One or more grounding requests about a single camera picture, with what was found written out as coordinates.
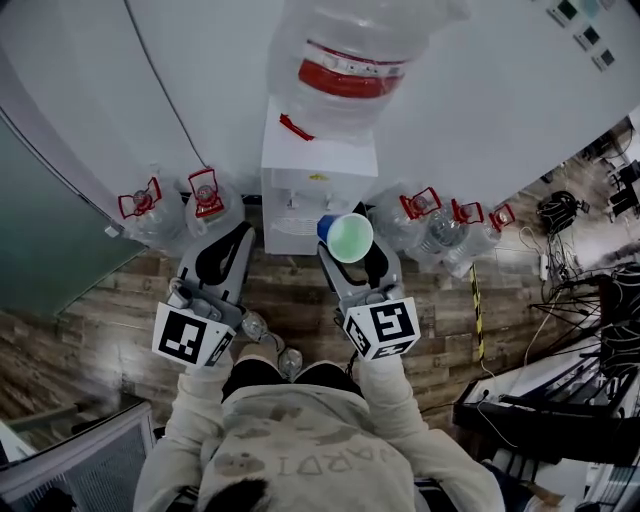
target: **yellow and black tape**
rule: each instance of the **yellow and black tape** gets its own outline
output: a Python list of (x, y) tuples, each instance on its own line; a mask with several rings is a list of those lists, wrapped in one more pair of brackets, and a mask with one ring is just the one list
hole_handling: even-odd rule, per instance
[(480, 361), (484, 359), (484, 336), (482, 335), (482, 311), (480, 311), (480, 288), (478, 288), (478, 277), (476, 276), (476, 265), (471, 265), (471, 291), (473, 292), (473, 305), (476, 308), (476, 331), (478, 333), (478, 355)]

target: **white wall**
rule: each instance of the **white wall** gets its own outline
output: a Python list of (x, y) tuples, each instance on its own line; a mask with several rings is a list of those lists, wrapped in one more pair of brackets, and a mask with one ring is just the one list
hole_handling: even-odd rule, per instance
[[(123, 2), (9, 2), (0, 14), (0, 45), (11, 73), (114, 204), (115, 195), (146, 184), (152, 169), (182, 176), (202, 168)], [(18, 129), (28, 131), (16, 117)], [(49, 159), (46, 145), (36, 149)]]
[[(499, 202), (640, 104), (640, 18), (626, 1), (593, 20), (617, 59), (606, 73), (546, 14), (550, 0), (469, 3), (472, 19), (433, 37), (380, 120), (371, 194), (404, 176)], [(282, 0), (130, 4), (198, 153), (257, 192), (267, 49)], [(198, 166), (151, 85), (123, 4), (22, 0), (6, 11), (14, 18), (0, 17), (0, 44), (25, 88), (111, 190), (130, 188), (152, 161), (179, 175)]]
[[(372, 193), (400, 175), (501, 201), (640, 103), (640, 19), (627, 2), (593, 20), (617, 59), (607, 73), (546, 14), (549, 1), (469, 3), (472, 19), (433, 37), (380, 121)], [(246, 190), (258, 187), (264, 68), (281, 4), (131, 0), (199, 152)]]

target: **power strip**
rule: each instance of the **power strip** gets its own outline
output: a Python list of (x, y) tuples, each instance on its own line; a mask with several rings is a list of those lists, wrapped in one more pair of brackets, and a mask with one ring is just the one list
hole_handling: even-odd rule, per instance
[(540, 281), (549, 279), (549, 256), (546, 253), (540, 255)]

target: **plastic water bottle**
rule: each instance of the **plastic water bottle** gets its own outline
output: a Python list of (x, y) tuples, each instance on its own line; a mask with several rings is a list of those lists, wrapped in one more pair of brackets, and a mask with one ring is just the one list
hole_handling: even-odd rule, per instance
[(420, 244), (406, 249), (405, 254), (420, 264), (421, 272), (429, 272), (466, 239), (468, 231), (469, 225), (458, 222), (451, 203), (446, 202), (427, 217)]
[(424, 237), (425, 221), (442, 207), (432, 188), (398, 184), (384, 192), (369, 210), (368, 217), (378, 233), (396, 252), (418, 246)]
[(187, 203), (187, 226), (195, 238), (223, 223), (237, 226), (244, 220), (242, 196), (229, 185), (218, 183), (214, 169), (189, 176), (191, 197)]
[(482, 253), (493, 249), (502, 239), (502, 230), (515, 221), (513, 210), (508, 204), (489, 213), (488, 208), (477, 204), (479, 218), (471, 219), (469, 205), (457, 208), (453, 203), (454, 214), (461, 221), (469, 225), (465, 240), (444, 257), (444, 265), (454, 277), (463, 277), (471, 268), (473, 261)]
[(269, 49), (269, 92), (307, 134), (357, 140), (430, 33), (465, 17), (465, 0), (287, 0)]
[(118, 197), (125, 236), (171, 257), (181, 257), (192, 240), (184, 203), (170, 183), (151, 178), (146, 190)]

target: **person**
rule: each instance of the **person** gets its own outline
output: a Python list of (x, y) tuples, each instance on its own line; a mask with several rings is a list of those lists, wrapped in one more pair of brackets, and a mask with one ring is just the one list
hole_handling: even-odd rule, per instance
[(400, 356), (361, 361), (359, 386), (328, 361), (285, 379), (281, 339), (247, 333), (235, 365), (227, 350), (180, 376), (135, 512), (504, 511), (495, 477), (424, 423)]

